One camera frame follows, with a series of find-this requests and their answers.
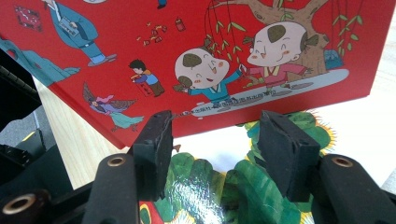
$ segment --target cartoon woman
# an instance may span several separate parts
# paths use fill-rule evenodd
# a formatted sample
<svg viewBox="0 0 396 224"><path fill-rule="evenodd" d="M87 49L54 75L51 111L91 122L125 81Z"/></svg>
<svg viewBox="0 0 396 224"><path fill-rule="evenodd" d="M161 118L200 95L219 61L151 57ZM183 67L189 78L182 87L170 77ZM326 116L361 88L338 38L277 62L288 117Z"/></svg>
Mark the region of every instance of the cartoon woman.
<svg viewBox="0 0 396 224"><path fill-rule="evenodd" d="M274 86L289 88L288 72L297 75L309 74L312 69L290 63L297 61L306 45L316 45L318 36L307 38L305 28L299 23L281 21L261 29L251 39L253 48L247 61L258 67L248 68L249 75L260 74L266 83L267 91Z"/></svg>
<svg viewBox="0 0 396 224"><path fill-rule="evenodd" d="M83 97L90 104L92 110L108 115L113 119L115 127L111 129L111 132L115 132L119 128L127 129L129 127L132 127L132 131L136 132L137 123L143 120L143 117L131 118L121 114L122 111L133 105L136 100L111 100L114 95L109 95L106 98L95 97L88 88L87 83L84 83Z"/></svg>
<svg viewBox="0 0 396 224"><path fill-rule="evenodd" d="M213 57L206 47L189 49L177 58L175 73L180 84L174 86L174 90L188 95L203 94L213 103L213 108L219 108L220 102L231 105L236 100L230 97L227 84L241 77L246 67L240 64L225 78L229 69L227 61Z"/></svg>

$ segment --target black hair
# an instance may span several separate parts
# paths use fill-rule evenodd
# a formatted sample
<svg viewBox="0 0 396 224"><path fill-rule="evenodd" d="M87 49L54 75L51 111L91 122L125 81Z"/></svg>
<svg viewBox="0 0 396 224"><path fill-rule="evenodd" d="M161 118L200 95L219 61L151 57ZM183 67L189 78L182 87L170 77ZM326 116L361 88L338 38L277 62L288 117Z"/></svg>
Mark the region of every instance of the black hair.
<svg viewBox="0 0 396 224"><path fill-rule="evenodd" d="M129 63L130 68L141 68L143 71L146 71L146 65L143 63L142 60L136 59Z"/></svg>

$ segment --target table surface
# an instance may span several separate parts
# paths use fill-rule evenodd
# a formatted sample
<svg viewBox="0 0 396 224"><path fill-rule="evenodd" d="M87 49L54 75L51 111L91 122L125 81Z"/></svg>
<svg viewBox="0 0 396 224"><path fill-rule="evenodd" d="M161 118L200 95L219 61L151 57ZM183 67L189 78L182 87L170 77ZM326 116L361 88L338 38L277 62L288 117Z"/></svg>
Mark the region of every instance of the table surface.
<svg viewBox="0 0 396 224"><path fill-rule="evenodd" d="M396 137L393 130L396 127L395 52L396 17L393 16L370 96L315 109L322 120L337 131L335 152L358 161L379 186L383 186L393 171L396 176L393 144ZM74 189L94 180L98 163L104 157L129 149L114 147L44 85L37 80L35 84ZM211 141L212 136L216 136L217 141ZM221 136L227 136L227 140L219 140ZM249 150L246 130L238 127L177 138L174 143L181 144L181 151L188 151L195 158L208 159L218 171L232 169ZM202 148L208 147L219 150L204 153ZM396 186L388 190L395 192Z"/></svg>

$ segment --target wooden table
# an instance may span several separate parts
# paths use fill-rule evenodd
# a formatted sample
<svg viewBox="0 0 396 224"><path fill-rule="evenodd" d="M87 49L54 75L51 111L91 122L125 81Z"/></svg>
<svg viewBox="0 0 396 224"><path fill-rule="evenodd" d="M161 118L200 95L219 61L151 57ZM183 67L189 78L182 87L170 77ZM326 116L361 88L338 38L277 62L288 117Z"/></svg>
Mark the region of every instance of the wooden table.
<svg viewBox="0 0 396 224"><path fill-rule="evenodd" d="M383 104L380 105L382 107L376 108L376 112L373 111L370 112L370 113L377 113L377 115L379 116L381 116L382 111L389 111L390 108L396 106L394 100L395 99L394 96L396 95L396 65L395 65L396 53L395 52L396 52L396 18L393 17L391 29L389 32L389 38L387 40L385 50L381 59L381 63L377 71L377 76L375 79L375 84L373 86L372 95L368 98L359 99L358 102L355 101L355 103L353 104L364 105L364 103L359 103L359 101L372 100L373 97L381 98L386 102L383 102ZM93 127L91 127L68 105L66 105L51 91L49 91L44 85L42 85L36 80L35 80L35 84L37 86L46 114L49 118L51 129L53 130L55 140L61 151L62 158L64 160L64 164L67 173L69 174L73 188L76 189L82 185L85 185L93 181L96 173L97 165L104 157L114 153L126 152L128 150L128 148L124 148L123 150L119 150L115 148L101 134L99 134ZM329 111L329 107L320 108L319 111L324 111L323 113L326 113L325 111ZM350 112L349 116L353 116L353 113L354 113L353 111ZM328 121L330 124L332 124L331 119L326 119L326 118L324 119ZM381 141L381 136L384 136L383 140L385 140L386 142L392 142L393 139L396 137L396 134L394 134L396 133L394 131L395 125L396 125L395 119L393 119L388 126L384 124L384 127L387 128L378 131L378 132L384 132L384 134L375 133L375 136L377 137L373 141L378 141L378 139L379 141ZM230 134L234 134L235 137L238 135L242 136L239 139L235 139L234 141L236 141L236 143L238 143L239 145L242 145L243 148L242 154L245 153L246 155L246 150L248 150L248 139L246 138L246 135L240 133L240 132L245 132L244 129L241 128L239 128L238 130L226 129L217 132L226 132L226 131L231 132ZM392 132L392 134L395 135L390 140L389 140L389 132ZM208 135L200 135L199 137L205 138L206 136ZM188 137L187 138L188 140L186 140L186 138L181 138L179 140L176 139L175 142L176 144L177 141L182 142L182 148L194 147L194 146L189 146L189 142L194 142L191 141L191 139L195 137L196 136ZM226 147L228 149L228 147L232 147L234 145L235 142L231 142L231 144ZM198 158L202 158L205 156L195 153L193 155ZM375 179L378 185L381 186L381 183L383 183L383 181L386 180L387 176L390 175L392 169L396 168L396 162L394 162L394 158L396 158L395 155L396 152L393 153L392 156L393 159L390 160L390 163L392 163L393 161L393 164L388 164L388 168L385 171L385 173L382 172L383 176ZM367 160L372 160L370 159L370 157L371 154L367 154ZM380 164L381 160L384 160L388 157L389 157L388 154L383 155L382 158L378 159L379 161L377 161L376 164L378 163ZM363 167L365 167L365 169L369 169L369 170L371 169L371 172L369 171L369 174L375 175L375 169L377 168L374 166L376 165L371 164L370 162L366 162L365 161L366 158L362 158L361 153L359 152L357 154L357 158L360 163L363 163Z"/></svg>

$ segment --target cartoon child's head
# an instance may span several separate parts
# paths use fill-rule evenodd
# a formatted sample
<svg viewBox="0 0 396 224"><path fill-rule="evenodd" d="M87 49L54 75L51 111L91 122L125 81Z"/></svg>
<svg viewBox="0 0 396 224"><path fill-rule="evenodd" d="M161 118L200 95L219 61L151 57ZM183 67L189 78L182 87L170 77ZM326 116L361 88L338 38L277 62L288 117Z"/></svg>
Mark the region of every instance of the cartoon child's head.
<svg viewBox="0 0 396 224"><path fill-rule="evenodd" d="M218 85L227 75L230 64L217 59L203 48L189 49L176 60L178 82L191 89L206 89Z"/></svg>
<svg viewBox="0 0 396 224"><path fill-rule="evenodd" d="M305 49L305 28L292 21L281 21L261 29L254 37L247 61L258 66L278 66L296 61Z"/></svg>
<svg viewBox="0 0 396 224"><path fill-rule="evenodd" d="M133 60L129 63L129 67L134 70L135 73L138 75L143 74L144 71L146 71L146 65L141 61L141 60Z"/></svg>

